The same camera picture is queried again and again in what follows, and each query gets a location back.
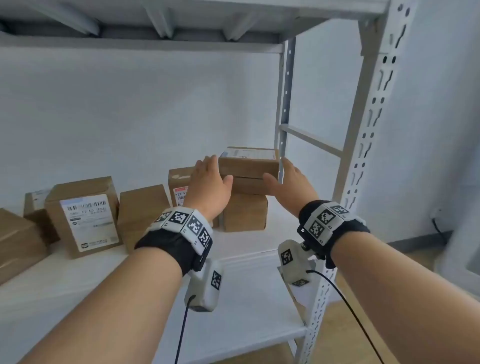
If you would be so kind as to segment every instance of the stacked cardboard box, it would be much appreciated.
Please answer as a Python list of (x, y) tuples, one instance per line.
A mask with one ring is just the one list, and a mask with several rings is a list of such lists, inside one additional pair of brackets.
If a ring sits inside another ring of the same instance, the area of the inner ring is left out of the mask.
[(51, 189), (29, 192), (25, 194), (24, 202), (24, 218), (38, 225), (45, 245), (59, 240), (57, 231), (45, 210), (45, 199), (50, 191)]
[(222, 176), (233, 175), (232, 197), (223, 212), (225, 231), (253, 231), (266, 227), (268, 190), (263, 174), (278, 178), (278, 150), (228, 147), (218, 159)]
[(47, 256), (39, 227), (0, 208), (0, 284)]
[(129, 253), (146, 229), (170, 207), (162, 184), (125, 191), (120, 194), (118, 230)]
[[(190, 176), (193, 173), (194, 167), (175, 168), (168, 171), (168, 188), (170, 189), (170, 197), (172, 205), (182, 206), (183, 200), (187, 195), (188, 185), (190, 183)], [(213, 219), (212, 226), (218, 228), (220, 225), (218, 217)]]
[(111, 177), (57, 184), (45, 208), (72, 258), (120, 245), (119, 201)]

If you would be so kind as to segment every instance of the person's left hand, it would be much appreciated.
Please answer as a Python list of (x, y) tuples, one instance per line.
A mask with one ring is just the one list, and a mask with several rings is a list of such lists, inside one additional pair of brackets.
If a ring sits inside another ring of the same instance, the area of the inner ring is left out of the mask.
[(218, 172), (218, 157), (198, 160), (190, 178), (183, 206), (200, 211), (207, 221), (216, 218), (227, 206), (232, 192), (233, 176), (223, 180)]

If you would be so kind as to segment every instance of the wall outlet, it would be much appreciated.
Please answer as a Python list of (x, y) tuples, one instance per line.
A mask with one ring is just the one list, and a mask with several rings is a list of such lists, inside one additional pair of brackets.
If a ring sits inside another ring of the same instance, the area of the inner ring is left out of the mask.
[(441, 207), (436, 207), (432, 210), (432, 212), (430, 213), (430, 220), (434, 219), (434, 218), (438, 218), (438, 216), (441, 214), (442, 212), (442, 208)]

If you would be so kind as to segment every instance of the black wire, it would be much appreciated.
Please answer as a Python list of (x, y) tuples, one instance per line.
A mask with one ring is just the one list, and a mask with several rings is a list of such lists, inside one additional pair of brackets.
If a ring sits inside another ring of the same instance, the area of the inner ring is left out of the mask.
[(187, 307), (185, 308), (185, 316), (183, 316), (183, 324), (181, 325), (179, 347), (177, 348), (177, 356), (175, 357), (175, 364), (177, 364), (178, 361), (179, 361), (181, 340), (182, 340), (182, 338), (183, 338), (183, 331), (185, 330), (185, 323), (187, 322), (188, 308), (190, 307), (190, 302), (192, 302), (192, 300), (193, 300), (195, 297), (196, 297), (196, 296), (193, 295), (192, 297), (190, 297), (190, 298), (188, 299)]
[(437, 230), (437, 233), (439, 233), (440, 236), (442, 237), (442, 240), (444, 241), (444, 244), (447, 245), (448, 240), (447, 240), (447, 238), (445, 237), (444, 233), (442, 233), (442, 232), (440, 231), (440, 229), (438, 228), (437, 222), (435, 221), (435, 218), (432, 219), (432, 224), (433, 224), (433, 227), (435, 228), (435, 230)]
[(370, 345), (372, 346), (373, 350), (375, 351), (375, 354), (377, 354), (378, 356), (378, 360), (380, 360), (380, 362), (382, 364), (385, 364), (384, 361), (382, 360), (382, 357), (380, 356), (380, 354), (378, 353), (375, 345), (373, 344), (372, 340), (370, 339), (370, 336), (368, 336), (367, 334), (367, 331), (365, 331), (365, 328), (363, 327), (363, 325), (361, 324), (359, 318), (357, 317), (357, 315), (355, 314), (355, 312), (353, 311), (352, 307), (350, 306), (350, 304), (348, 303), (347, 299), (342, 295), (342, 292), (340, 292), (340, 290), (336, 287), (336, 285), (331, 281), (329, 280), (327, 277), (325, 277), (324, 274), (320, 273), (320, 272), (317, 272), (316, 270), (313, 270), (313, 269), (309, 269), (307, 270), (307, 273), (316, 273), (320, 276), (322, 276), (323, 278), (325, 278), (327, 280), (328, 283), (330, 283), (330, 285), (335, 288), (335, 291), (337, 291), (337, 293), (340, 295), (340, 297), (342, 297), (342, 300), (347, 304), (347, 307), (348, 309), (350, 310), (350, 312), (352, 313), (352, 315), (355, 317), (357, 323), (360, 325), (360, 328), (362, 329), (363, 333), (365, 334), (365, 336), (367, 337), (368, 339), (368, 342), (370, 343)]

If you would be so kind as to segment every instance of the floor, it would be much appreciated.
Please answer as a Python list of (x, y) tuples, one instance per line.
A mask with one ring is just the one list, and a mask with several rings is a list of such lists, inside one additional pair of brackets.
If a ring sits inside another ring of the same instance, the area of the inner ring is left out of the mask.
[[(418, 250), (407, 254), (428, 269), (442, 251), (441, 248)], [(343, 277), (338, 273), (336, 283), (369, 333), (385, 364), (398, 364), (398, 361), (382, 341), (370, 320), (360, 307)], [(287, 343), (261, 349), (256, 352), (226, 359), (217, 364), (291, 364), (292, 354)], [(328, 306), (315, 345), (312, 364), (378, 364), (373, 349), (358, 326), (355, 318), (343, 302)]]

